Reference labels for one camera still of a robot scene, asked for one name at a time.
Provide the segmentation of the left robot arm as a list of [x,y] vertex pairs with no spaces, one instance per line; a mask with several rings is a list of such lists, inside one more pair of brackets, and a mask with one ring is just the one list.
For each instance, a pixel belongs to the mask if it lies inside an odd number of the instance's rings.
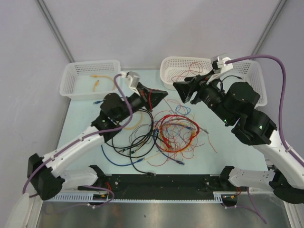
[[113,139],[124,128],[120,122],[130,122],[133,114],[143,108],[150,111],[168,95],[166,91],[151,89],[141,83],[135,90],[131,96],[125,96],[121,89],[118,93],[107,94],[100,105],[98,117],[77,138],[43,156],[31,155],[25,185],[31,184],[42,200],[53,198],[62,189],[80,186],[101,189],[105,178],[97,165],[75,171],[69,177],[64,177],[66,168],[93,147]]

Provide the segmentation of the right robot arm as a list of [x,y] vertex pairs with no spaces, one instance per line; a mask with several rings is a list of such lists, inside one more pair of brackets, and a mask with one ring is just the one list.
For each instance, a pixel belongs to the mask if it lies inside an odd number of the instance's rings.
[[233,127],[231,132],[241,143],[260,151],[275,166],[269,171],[225,166],[218,178],[223,190],[253,187],[271,191],[291,204],[304,202],[304,169],[284,150],[276,124],[255,108],[260,95],[249,83],[235,82],[225,92],[220,79],[208,83],[205,76],[197,75],[174,82],[173,86],[183,103],[206,104],[225,126]]

